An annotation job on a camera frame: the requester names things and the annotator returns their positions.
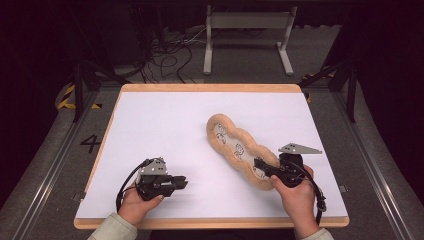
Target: sleeve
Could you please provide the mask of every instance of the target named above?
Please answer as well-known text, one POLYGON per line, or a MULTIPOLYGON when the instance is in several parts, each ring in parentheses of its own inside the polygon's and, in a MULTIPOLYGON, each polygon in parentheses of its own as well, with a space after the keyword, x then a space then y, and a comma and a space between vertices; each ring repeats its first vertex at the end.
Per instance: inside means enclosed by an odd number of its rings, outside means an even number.
POLYGON ((333 240, 333 236, 331 236, 331 233, 327 231, 327 229, 322 228, 318 232, 312 234, 311 236, 307 238, 303 238, 302 240, 333 240))
POLYGON ((137 228, 118 214, 112 213, 91 234, 88 240, 134 240, 136 237, 137 228))

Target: metal rail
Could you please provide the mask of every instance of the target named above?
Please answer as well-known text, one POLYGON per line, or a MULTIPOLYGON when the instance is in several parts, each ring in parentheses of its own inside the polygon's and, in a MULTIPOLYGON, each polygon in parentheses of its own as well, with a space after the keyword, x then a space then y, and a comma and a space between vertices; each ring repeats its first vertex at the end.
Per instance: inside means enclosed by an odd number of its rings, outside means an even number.
POLYGON ((344 103, 343 96, 341 93, 332 93, 334 102, 338 107, 340 113, 343 115, 344 121, 347 124, 350 133, 358 147, 361 154, 362 165, 371 181, 372 186, 377 194, 377 197, 385 211, 387 218, 392 225, 393 231, 395 232, 398 239, 414 240, 414 236, 406 226, 404 217, 399 209, 399 206, 394 199, 389 186, 386 183, 375 159, 372 155, 368 154, 369 150, 364 144, 363 137, 356 126, 356 124, 350 121, 349 116, 346 113, 346 104, 344 103))
POLYGON ((84 102, 84 111, 76 123, 72 123, 69 128, 68 133, 65 136, 65 139, 60 146, 59 152, 57 153, 50 169, 48 170, 46 177, 41 182, 36 195, 31 202, 28 210, 26 211, 21 223, 19 224, 18 229, 13 236, 13 240, 24 240, 27 239, 31 233, 32 228, 34 227, 35 222, 37 221, 41 211, 43 210, 44 204, 47 202, 47 199, 56 183, 57 178, 68 158, 70 148, 72 143, 81 128, 82 123, 84 122, 87 113, 90 111, 91 105, 94 103, 97 97, 97 92, 88 92, 88 97, 84 102))

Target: yellow tape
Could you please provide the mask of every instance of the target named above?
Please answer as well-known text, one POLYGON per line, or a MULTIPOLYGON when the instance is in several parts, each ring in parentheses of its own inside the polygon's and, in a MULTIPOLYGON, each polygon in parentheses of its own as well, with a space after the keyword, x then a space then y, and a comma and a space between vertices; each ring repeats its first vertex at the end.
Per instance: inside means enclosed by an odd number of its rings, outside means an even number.
MULTIPOLYGON (((68 103, 69 98, 71 97, 72 93, 75 90, 75 84, 71 84, 68 89, 65 92, 65 95, 63 95, 62 101, 57 106, 58 109, 61 108, 71 108, 75 109, 77 108, 75 103, 68 103)), ((91 106, 92 109, 101 109, 102 104, 94 103, 93 106, 91 106)))
MULTIPOLYGON (((308 78, 313 77, 315 74, 306 74, 305 76, 302 77, 302 80, 307 80, 308 78)), ((333 77, 334 77, 334 72, 327 74, 323 78, 333 78, 333 77)))

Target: number 4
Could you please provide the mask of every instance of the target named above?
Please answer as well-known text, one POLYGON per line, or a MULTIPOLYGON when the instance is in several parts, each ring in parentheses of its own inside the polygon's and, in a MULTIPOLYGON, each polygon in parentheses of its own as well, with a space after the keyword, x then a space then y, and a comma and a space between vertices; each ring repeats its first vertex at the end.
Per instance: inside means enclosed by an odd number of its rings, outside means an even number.
POLYGON ((82 141, 80 145, 90 145, 90 150, 88 151, 88 153, 92 153, 94 145, 100 145, 100 143, 102 143, 102 142, 96 142, 96 140, 97 140, 97 136, 93 134, 89 138, 82 141))

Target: metal frame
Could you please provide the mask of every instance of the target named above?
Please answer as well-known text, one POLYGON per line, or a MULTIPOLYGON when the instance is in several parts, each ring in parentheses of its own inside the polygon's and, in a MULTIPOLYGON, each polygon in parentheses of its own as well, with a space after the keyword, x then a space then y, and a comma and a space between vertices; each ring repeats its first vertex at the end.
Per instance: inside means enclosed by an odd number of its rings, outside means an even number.
POLYGON ((277 42, 281 62, 287 75, 293 75, 293 68, 287 55, 286 47, 289 41, 297 7, 292 7, 290 13, 240 13, 240 12, 212 12, 208 5, 206 12, 206 50, 203 74, 212 73, 212 28, 273 28, 285 29, 282 42, 277 42))
POLYGON ((68 158, 69 152, 71 150, 72 144, 84 122, 85 117, 90 111, 90 106, 93 105, 98 92, 90 91, 88 97, 84 102, 84 111, 82 112, 81 118, 79 121, 74 122, 68 133, 65 136, 65 139, 60 146, 59 152, 57 153, 50 169, 48 170, 46 176, 41 182, 40 186, 37 189, 36 195, 31 202, 28 210, 26 211, 21 223, 19 224, 18 229, 16 230, 13 240, 15 239, 27 239, 31 233, 32 228, 35 225, 35 222, 38 219, 38 216, 41 214, 44 205, 47 202, 47 199, 53 190, 53 187, 56 183, 56 180, 59 177, 60 172, 62 171, 63 166, 68 158))
POLYGON ((364 144, 363 137, 355 123, 351 122, 350 116, 345 112, 345 103, 341 93, 332 93, 333 100, 338 107, 340 113, 344 117, 344 122, 347 124, 349 132, 354 139, 358 151, 361 156, 361 163, 367 173, 372 186, 374 187, 375 193, 383 207, 384 212, 387 215, 387 219, 392 225, 393 232, 396 234, 398 239, 414 240, 414 236, 409 230, 402 212, 396 203, 392 192, 384 179, 383 174, 380 171, 376 161, 369 154, 367 146, 364 144))

